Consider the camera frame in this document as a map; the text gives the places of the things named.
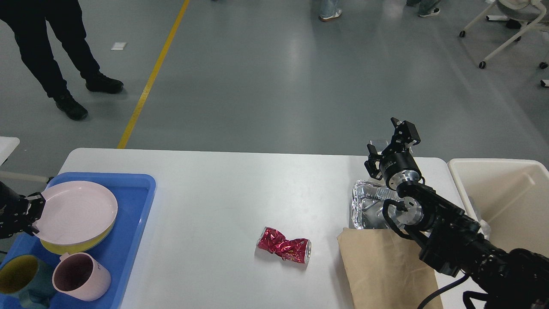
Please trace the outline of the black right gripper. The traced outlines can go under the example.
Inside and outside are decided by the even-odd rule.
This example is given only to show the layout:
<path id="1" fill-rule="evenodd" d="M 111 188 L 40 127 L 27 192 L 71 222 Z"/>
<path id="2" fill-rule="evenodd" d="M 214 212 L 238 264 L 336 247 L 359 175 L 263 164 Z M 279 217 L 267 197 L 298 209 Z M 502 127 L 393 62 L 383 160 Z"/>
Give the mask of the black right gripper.
<path id="1" fill-rule="evenodd" d="M 410 154 L 412 146 L 420 143 L 420 135 L 416 126 L 409 121 L 400 121 L 395 117 L 391 117 L 390 121 L 394 127 L 394 133 L 390 143 L 384 149 L 386 157 L 383 158 L 376 147 L 369 143 L 365 168 L 371 178 L 384 179 L 388 188 L 396 189 L 404 182 L 419 182 L 422 178 L 419 167 Z"/>

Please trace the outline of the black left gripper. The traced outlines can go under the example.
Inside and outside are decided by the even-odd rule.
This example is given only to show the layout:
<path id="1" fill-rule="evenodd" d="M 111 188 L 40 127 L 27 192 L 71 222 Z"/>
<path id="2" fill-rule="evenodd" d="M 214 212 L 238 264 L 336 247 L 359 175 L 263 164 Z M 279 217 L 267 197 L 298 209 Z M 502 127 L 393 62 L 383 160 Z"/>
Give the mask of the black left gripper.
<path id="1" fill-rule="evenodd" d="M 30 224 L 41 218 L 45 198 L 41 192 L 29 196 L 18 195 L 3 182 L 0 183 L 0 238 L 7 239 L 16 233 L 35 236 L 40 231 Z"/>

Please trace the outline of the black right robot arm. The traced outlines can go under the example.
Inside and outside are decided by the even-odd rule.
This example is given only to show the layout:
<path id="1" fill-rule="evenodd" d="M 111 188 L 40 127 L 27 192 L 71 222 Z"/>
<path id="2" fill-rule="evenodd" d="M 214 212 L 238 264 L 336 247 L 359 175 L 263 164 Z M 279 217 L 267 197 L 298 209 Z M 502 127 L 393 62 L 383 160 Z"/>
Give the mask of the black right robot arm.
<path id="1" fill-rule="evenodd" d="M 486 309 L 546 309 L 549 299 L 548 258 L 523 248 L 506 252 L 494 246 L 482 233 L 480 224 L 465 211 L 441 197 L 424 183 L 412 146 L 420 143 L 415 125 L 391 118 L 395 129 L 388 146 L 378 152 L 372 144 L 365 168 L 371 178 L 384 180 L 399 201 L 387 198 L 382 216 L 403 239 L 420 247 L 419 259 L 438 273 L 464 276 L 426 297 L 423 309 L 432 299 L 472 279 L 483 290 L 465 291 L 467 309 L 473 300 L 484 301 Z"/>

